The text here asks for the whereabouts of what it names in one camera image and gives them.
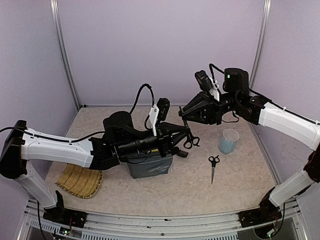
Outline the black handled scissors front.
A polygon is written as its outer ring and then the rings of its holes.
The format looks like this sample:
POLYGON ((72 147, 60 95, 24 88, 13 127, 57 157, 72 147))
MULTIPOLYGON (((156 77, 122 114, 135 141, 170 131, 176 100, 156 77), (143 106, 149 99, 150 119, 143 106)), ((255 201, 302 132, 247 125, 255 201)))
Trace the black handled scissors front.
POLYGON ((188 133, 186 135, 186 141, 184 142, 183 147, 188 150, 191 149, 193 146, 199 147, 200 138, 197 136, 193 136, 191 129, 189 128, 189 125, 186 120, 183 119, 182 121, 184 126, 188 130, 188 133))

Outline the black handled scissors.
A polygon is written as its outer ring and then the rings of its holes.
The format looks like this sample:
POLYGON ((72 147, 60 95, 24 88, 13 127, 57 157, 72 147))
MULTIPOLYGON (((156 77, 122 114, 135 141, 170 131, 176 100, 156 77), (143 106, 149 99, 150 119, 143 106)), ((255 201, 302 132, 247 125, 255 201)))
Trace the black handled scissors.
POLYGON ((215 175, 215 168, 216 165, 220 162, 220 156, 210 156, 208 158, 208 161, 211 163, 211 184, 213 184, 214 181, 214 175, 215 175))
POLYGON ((186 141, 184 142, 183 147, 188 150, 191 149, 193 146, 199 147, 200 138, 197 136, 193 136, 191 129, 189 128, 189 125, 186 120, 183 119, 182 121, 184 126, 188 130, 188 133, 186 135, 186 141))

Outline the grey zipper pouch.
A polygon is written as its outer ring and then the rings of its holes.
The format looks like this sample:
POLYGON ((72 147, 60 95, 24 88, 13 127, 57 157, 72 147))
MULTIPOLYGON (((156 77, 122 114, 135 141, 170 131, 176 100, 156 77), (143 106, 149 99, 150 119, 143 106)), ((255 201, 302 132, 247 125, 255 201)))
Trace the grey zipper pouch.
POLYGON ((135 154, 127 158, 127 166, 133 179, 168 174, 173 163, 171 154, 161 157, 159 153, 135 154))

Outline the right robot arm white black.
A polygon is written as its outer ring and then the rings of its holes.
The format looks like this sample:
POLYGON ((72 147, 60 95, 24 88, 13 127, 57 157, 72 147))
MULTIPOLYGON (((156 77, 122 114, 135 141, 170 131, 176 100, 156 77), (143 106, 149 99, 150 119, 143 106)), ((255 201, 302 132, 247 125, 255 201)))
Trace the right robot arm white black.
POLYGON ((255 216, 260 222, 266 222, 288 199, 319 183, 320 123, 281 107, 250 89, 247 71, 226 68, 222 74, 224 93, 213 75, 208 76, 204 70, 194 74, 201 91, 179 111, 184 121, 219 125, 225 113, 234 112, 249 123, 276 130, 312 150, 303 169, 270 190, 259 203, 255 216))

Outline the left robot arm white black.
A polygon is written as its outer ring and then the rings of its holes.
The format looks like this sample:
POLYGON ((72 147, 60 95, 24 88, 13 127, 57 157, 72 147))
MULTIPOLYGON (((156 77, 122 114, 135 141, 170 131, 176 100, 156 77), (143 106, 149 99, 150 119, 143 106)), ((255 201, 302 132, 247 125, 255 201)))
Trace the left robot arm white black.
POLYGON ((52 192, 34 169, 32 160, 45 160, 77 165, 90 170, 108 170, 119 165, 121 158, 132 154, 158 150, 164 157, 174 153, 176 145, 185 140, 185 147, 192 146, 189 126, 165 121, 170 102, 161 98, 154 102, 148 120, 151 128, 140 131, 134 128, 132 114, 117 111, 103 120, 101 137, 92 133, 82 138, 67 138, 50 135, 27 127, 19 120, 9 128, 0 155, 0 173, 13 179, 30 193, 57 221, 70 218, 63 197, 52 192))

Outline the black clipper comb guard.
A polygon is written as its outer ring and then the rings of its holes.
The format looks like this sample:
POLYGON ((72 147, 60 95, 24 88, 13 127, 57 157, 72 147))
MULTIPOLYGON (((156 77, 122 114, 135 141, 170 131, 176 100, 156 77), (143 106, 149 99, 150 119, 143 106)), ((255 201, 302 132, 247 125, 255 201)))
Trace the black clipper comb guard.
POLYGON ((181 157, 181 158, 187 158, 189 153, 187 151, 185 151, 185 150, 178 149, 176 155, 181 157))

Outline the light blue cup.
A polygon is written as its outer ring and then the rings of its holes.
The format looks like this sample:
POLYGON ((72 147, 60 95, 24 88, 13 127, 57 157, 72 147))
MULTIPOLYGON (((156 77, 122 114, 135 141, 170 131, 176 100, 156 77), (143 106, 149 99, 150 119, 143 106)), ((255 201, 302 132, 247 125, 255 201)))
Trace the light blue cup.
POLYGON ((239 139, 240 135, 236 130, 231 128, 224 129, 219 142, 220 152, 225 155, 232 153, 239 139))

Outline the woven bamboo tray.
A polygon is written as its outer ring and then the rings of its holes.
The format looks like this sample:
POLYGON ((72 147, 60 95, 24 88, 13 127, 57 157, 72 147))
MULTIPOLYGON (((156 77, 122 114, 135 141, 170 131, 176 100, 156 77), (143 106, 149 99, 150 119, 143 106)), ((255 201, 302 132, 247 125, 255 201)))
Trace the woven bamboo tray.
POLYGON ((55 184, 77 198, 89 199, 97 193, 102 180, 103 172, 101 170, 67 164, 55 184))

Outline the right aluminium frame post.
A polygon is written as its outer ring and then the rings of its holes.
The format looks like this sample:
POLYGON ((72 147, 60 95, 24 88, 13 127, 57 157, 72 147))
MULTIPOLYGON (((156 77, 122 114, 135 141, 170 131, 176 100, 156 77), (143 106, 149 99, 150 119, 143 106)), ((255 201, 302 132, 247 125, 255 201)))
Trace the right aluminium frame post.
POLYGON ((261 63, 261 58, 263 55, 263 49, 265 45, 265 39, 267 35, 267 29, 270 19, 270 13, 271 13, 271 7, 272 7, 272 0, 265 0, 263 5, 263 11, 262 11, 262 18, 261 18, 261 24, 260 24, 260 30, 259 30, 259 36, 257 41, 257 47, 253 59, 253 65, 250 73, 249 78, 249 88, 250 90, 254 89, 255 83, 257 81, 258 71, 261 63))

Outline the aluminium frame post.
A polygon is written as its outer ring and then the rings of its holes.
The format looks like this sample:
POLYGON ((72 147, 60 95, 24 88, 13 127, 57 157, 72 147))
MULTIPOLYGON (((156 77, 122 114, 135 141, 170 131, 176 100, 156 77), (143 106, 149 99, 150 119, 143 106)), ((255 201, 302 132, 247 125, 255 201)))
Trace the aluminium frame post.
POLYGON ((262 11, 262 18, 261 18, 261 24, 260 24, 260 30, 259 30, 259 36, 257 41, 257 47, 253 59, 253 65, 250 73, 249 78, 249 88, 250 90, 254 89, 255 83, 257 81, 258 71, 261 63, 261 58, 263 55, 263 49, 265 45, 265 39, 267 35, 267 29, 270 19, 270 13, 271 13, 271 7, 272 7, 272 0, 265 0, 263 5, 263 11, 262 11))
POLYGON ((59 4, 57 0, 50 0, 49 2, 50 2, 52 19, 55 27, 59 51, 60 51, 61 60, 64 67, 67 83, 70 89, 71 97, 75 105, 75 108, 79 111, 82 105, 81 105, 79 94, 76 89, 76 85, 72 76, 70 63, 67 55, 67 49, 64 41, 63 28, 62 28, 60 12, 59 12, 59 4))

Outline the front aluminium rail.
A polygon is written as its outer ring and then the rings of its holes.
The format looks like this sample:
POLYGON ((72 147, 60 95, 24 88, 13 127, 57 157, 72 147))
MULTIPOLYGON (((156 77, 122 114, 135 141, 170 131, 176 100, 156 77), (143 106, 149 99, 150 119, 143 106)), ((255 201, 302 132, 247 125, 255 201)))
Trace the front aluminium rail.
POLYGON ((256 239, 257 232, 279 223, 272 240, 310 239, 298 203, 288 200, 284 219, 258 223, 238 211, 187 216, 135 216, 87 211, 83 227, 69 227, 43 219, 43 209, 29 200, 17 240, 238 240, 256 239))

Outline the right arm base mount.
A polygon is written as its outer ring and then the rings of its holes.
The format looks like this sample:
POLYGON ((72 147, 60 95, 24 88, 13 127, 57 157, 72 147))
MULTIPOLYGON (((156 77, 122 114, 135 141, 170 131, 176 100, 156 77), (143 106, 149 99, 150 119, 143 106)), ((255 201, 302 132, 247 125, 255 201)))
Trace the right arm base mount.
POLYGON ((240 211, 238 213, 242 228, 272 222, 283 217, 280 207, 275 206, 269 200, 270 193, 271 191, 262 198, 257 208, 240 211))

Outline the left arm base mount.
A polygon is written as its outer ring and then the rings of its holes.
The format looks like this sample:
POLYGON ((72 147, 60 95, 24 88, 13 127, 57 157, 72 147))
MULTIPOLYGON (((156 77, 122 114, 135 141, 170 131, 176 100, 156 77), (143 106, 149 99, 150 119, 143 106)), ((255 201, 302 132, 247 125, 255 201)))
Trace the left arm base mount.
POLYGON ((83 229, 87 219, 87 213, 80 210, 66 208, 61 193, 55 191, 57 202, 53 208, 44 208, 43 218, 69 227, 83 229))

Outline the left aluminium frame post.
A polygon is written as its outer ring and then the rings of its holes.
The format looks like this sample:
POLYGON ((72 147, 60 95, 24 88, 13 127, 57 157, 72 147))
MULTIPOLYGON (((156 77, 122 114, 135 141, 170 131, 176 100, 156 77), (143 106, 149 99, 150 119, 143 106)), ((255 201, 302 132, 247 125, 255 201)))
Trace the left aluminium frame post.
POLYGON ((70 89, 71 97, 75 105, 75 108, 79 111, 82 105, 81 105, 79 94, 76 89, 76 85, 72 76, 70 63, 67 55, 67 49, 64 41, 63 28, 62 28, 60 12, 59 12, 59 4, 57 0, 50 0, 49 2, 50 2, 52 19, 55 27, 59 51, 60 51, 61 60, 64 67, 67 83, 70 89))

